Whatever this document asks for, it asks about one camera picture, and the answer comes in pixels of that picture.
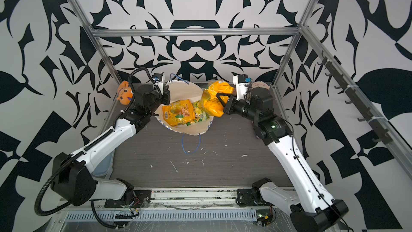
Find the blue checkered paper bag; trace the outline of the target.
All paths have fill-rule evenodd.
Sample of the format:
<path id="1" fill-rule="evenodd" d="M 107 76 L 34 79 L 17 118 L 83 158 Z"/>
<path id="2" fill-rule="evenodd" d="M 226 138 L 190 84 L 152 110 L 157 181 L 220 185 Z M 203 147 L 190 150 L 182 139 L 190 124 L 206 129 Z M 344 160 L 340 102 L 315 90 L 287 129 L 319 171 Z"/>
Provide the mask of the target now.
<path id="1" fill-rule="evenodd" d="M 186 151 L 193 154 L 200 149 L 201 136 L 210 128 L 213 116 L 210 116 L 201 106 L 203 90 L 198 85 L 180 77 L 171 75 L 163 89 L 170 92 L 170 102 L 162 104 L 156 111 L 156 119 L 168 130 L 186 135 L 198 136 L 198 146 L 195 150 Z"/>

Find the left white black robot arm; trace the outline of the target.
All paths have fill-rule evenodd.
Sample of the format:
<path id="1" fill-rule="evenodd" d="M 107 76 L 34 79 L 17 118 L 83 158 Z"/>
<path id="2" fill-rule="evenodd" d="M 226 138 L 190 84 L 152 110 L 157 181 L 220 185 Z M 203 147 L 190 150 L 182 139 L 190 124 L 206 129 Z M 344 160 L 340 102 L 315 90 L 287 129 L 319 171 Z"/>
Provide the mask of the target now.
<path id="1" fill-rule="evenodd" d="M 98 165 L 122 143 L 140 132 L 161 105 L 170 103 L 168 85 L 159 93 L 151 84 L 137 85 L 135 99 L 108 130 L 72 154 L 60 154 L 53 163 L 50 188 L 68 203 L 80 206 L 90 200 L 131 198 L 131 185 L 122 179 L 92 177 Z"/>

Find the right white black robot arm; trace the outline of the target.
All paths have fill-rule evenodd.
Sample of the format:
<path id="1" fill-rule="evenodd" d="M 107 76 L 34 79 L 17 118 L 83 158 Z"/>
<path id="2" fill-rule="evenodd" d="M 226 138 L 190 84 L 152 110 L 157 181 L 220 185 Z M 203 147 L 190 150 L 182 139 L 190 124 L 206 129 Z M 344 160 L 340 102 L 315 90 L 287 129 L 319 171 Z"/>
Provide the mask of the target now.
<path id="1" fill-rule="evenodd" d="M 241 97 L 228 93 L 218 93 L 216 97 L 225 114 L 238 114 L 252 122 L 255 134 L 278 159 L 296 191 L 291 194 L 264 178 L 253 184 L 259 201 L 289 215 L 298 232 L 324 232 L 343 221 L 348 206 L 318 180 L 295 145 L 292 126 L 275 114 L 268 89 L 250 88 Z"/>

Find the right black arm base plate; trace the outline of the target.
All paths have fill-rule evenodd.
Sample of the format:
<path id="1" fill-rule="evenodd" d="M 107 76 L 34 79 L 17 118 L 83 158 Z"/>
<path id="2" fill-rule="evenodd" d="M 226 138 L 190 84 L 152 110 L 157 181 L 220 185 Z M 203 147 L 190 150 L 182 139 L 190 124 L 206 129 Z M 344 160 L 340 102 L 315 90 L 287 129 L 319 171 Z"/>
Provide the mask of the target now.
<path id="1" fill-rule="evenodd" d="M 240 207 L 280 206 L 282 203 L 284 203 L 284 199 L 270 188 L 237 190 L 236 204 Z"/>

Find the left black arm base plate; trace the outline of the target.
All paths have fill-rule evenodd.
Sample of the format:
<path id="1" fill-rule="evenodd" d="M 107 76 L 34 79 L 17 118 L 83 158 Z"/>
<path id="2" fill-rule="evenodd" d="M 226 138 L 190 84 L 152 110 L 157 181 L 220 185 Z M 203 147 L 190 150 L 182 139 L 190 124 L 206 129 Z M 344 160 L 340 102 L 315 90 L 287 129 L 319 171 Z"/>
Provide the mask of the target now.
<path id="1" fill-rule="evenodd" d="M 106 200 L 105 208 L 141 208 L 150 203 L 151 190 L 128 190 L 120 200 Z"/>

